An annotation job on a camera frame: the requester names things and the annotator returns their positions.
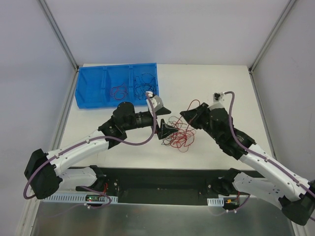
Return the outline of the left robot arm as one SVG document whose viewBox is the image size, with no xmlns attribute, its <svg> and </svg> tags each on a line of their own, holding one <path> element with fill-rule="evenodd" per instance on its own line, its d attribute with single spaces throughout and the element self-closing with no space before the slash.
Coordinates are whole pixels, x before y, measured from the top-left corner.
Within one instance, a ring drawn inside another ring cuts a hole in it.
<svg viewBox="0 0 315 236">
<path fill-rule="evenodd" d="M 35 150 L 24 171 L 28 180 L 23 192 L 24 198 L 45 199 L 59 189 L 105 193 L 107 179 L 99 167 L 91 165 L 72 169 L 72 166 L 120 143 L 136 145 L 126 141 L 126 132 L 129 130 L 150 127 L 151 134 L 157 135 L 158 139 L 168 137 L 177 132 L 177 128 L 167 125 L 164 120 L 158 121 L 157 117 L 170 113 L 169 109 L 157 102 L 149 102 L 148 110 L 138 113 L 132 103 L 122 102 L 107 122 L 82 140 L 49 152 Z"/>
</svg>

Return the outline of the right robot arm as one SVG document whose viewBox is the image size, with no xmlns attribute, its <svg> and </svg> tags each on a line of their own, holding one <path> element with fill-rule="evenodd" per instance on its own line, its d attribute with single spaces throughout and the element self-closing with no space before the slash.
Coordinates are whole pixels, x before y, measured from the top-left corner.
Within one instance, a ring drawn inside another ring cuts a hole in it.
<svg viewBox="0 0 315 236">
<path fill-rule="evenodd" d="M 231 168 L 222 178 L 212 182 L 212 190 L 229 196 L 235 191 L 263 199 L 292 222 L 304 226 L 315 210 L 315 183 L 290 171 L 269 156 L 246 133 L 234 128 L 231 112 L 217 102 L 202 103 L 195 109 L 181 111 L 181 116 L 195 129 L 204 130 L 227 155 L 252 167 L 265 180 L 254 179 Z"/>
</svg>

